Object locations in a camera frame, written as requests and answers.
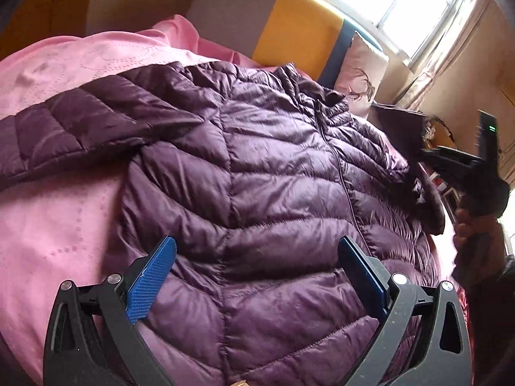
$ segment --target black clamp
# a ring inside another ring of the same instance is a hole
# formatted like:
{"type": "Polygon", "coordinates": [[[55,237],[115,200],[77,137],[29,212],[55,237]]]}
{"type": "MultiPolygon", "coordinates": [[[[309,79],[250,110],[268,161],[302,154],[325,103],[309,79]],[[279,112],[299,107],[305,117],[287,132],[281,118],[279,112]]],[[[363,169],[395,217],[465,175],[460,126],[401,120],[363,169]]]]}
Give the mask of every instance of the black clamp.
{"type": "MultiPolygon", "coordinates": [[[[510,186],[499,177],[499,143],[497,120],[482,112],[478,125],[477,146],[479,157],[448,147],[422,150],[422,160],[459,192],[464,193],[460,207],[471,216],[494,215],[500,217],[508,205],[510,186]]],[[[490,252],[490,234],[474,234],[456,255],[456,268],[452,277],[468,288],[473,280],[470,267],[483,262],[490,252]]]]}
{"type": "MultiPolygon", "coordinates": [[[[61,283],[45,341],[45,386],[173,386],[133,326],[148,313],[176,257],[171,237],[148,257],[134,261],[126,273],[112,274],[100,285],[61,283]],[[105,331],[118,351],[120,367],[104,353],[93,315],[104,317],[105,331]]],[[[470,346],[454,286],[413,285],[403,274],[390,275],[367,257],[350,237],[338,244],[338,260],[369,316],[380,327],[368,349],[337,386],[469,386],[470,346]],[[408,321],[421,316],[404,370],[382,383],[408,321]]]]}

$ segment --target hand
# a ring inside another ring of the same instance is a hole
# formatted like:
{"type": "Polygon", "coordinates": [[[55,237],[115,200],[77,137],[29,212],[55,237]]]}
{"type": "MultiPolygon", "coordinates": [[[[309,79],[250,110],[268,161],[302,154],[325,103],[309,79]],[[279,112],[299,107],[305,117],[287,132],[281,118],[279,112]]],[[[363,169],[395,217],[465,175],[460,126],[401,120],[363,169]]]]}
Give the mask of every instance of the hand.
{"type": "MultiPolygon", "coordinates": [[[[459,269],[467,272],[467,280],[471,281],[472,287],[489,278],[496,278],[501,275],[505,267],[505,247],[503,228],[494,216],[472,217],[467,209],[458,209],[455,213],[457,223],[454,225],[455,235],[453,238],[454,246],[458,254],[463,253],[463,248],[470,236],[473,234],[488,233],[490,235],[490,245],[488,253],[484,256],[475,254],[470,266],[466,269],[459,269]]],[[[463,265],[456,258],[456,267],[463,265]]]]}

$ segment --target pillow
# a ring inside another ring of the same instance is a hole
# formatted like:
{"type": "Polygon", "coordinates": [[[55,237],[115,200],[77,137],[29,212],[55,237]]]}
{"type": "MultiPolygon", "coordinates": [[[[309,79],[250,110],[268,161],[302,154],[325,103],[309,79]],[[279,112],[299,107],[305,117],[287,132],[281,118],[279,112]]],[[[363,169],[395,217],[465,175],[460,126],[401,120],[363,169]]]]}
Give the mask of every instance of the pillow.
{"type": "Polygon", "coordinates": [[[354,32],[334,84],[336,91],[347,95],[352,114],[367,118],[387,66],[388,56],[354,32]]]}

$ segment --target metal screw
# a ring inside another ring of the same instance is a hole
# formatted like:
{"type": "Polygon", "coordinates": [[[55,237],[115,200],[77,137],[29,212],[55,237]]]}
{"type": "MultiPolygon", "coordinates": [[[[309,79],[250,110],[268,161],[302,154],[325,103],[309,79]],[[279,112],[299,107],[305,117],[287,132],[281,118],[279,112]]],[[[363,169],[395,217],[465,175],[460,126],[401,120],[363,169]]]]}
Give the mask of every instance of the metal screw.
{"type": "Polygon", "coordinates": [[[391,278],[396,285],[405,285],[406,283],[408,283],[408,279],[406,278],[406,276],[401,273],[395,273],[391,278]]]}
{"type": "Polygon", "coordinates": [[[454,286],[450,281],[443,281],[442,282],[442,288],[448,292],[451,292],[454,286]]]}
{"type": "Polygon", "coordinates": [[[70,290],[73,284],[70,280],[65,280],[61,283],[61,290],[70,290]]]}
{"type": "Polygon", "coordinates": [[[107,283],[110,285],[117,285],[121,279],[122,276],[120,276],[118,273],[114,273],[107,278],[107,283]]]}

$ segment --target purple puffer jacket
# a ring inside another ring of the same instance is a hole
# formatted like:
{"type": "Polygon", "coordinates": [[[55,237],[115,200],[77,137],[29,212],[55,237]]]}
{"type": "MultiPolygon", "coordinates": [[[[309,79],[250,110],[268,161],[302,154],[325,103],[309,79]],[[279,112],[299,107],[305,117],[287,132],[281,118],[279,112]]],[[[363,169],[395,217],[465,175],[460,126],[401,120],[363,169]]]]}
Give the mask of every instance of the purple puffer jacket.
{"type": "Polygon", "coordinates": [[[418,180],[342,95],[291,65],[151,65],[0,121],[0,189],[121,155],[132,161],[104,271],[176,239],[140,330],[178,386],[341,380],[378,326],[336,268],[343,235],[391,273],[438,281],[421,225],[437,214],[418,180]]]}

